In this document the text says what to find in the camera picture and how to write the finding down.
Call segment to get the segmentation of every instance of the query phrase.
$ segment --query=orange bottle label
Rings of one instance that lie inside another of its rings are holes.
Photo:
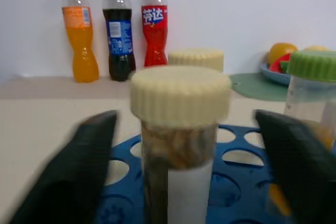
[[[63,7],[63,17],[66,28],[91,27],[90,7]]]

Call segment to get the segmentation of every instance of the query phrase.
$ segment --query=blue bottle label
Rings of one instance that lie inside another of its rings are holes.
[[[133,53],[130,20],[110,20],[106,27],[110,54],[122,56]]]

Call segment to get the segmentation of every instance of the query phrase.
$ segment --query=orange soda bottle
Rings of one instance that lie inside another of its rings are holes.
[[[62,0],[62,11],[68,39],[74,50],[72,70],[75,80],[98,80],[98,65],[91,49],[93,29],[89,1]]]

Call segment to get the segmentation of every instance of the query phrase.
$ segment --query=cream screw cap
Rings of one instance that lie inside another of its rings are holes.
[[[199,66],[224,71],[224,52],[219,49],[190,48],[168,54],[169,65]]]
[[[228,114],[230,79],[212,69],[153,67],[135,73],[130,85],[132,113],[152,125],[193,128]]]

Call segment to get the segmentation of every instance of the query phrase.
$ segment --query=white wall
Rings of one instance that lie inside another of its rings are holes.
[[[101,75],[108,74],[108,47],[102,0],[90,0],[93,49]],[[133,42],[143,65],[140,0],[133,3]],[[0,1],[0,74],[70,76],[72,52],[67,42],[60,0]],[[167,50],[216,47],[226,54],[228,73],[254,72],[275,42],[302,48],[336,48],[335,0],[169,0]]]

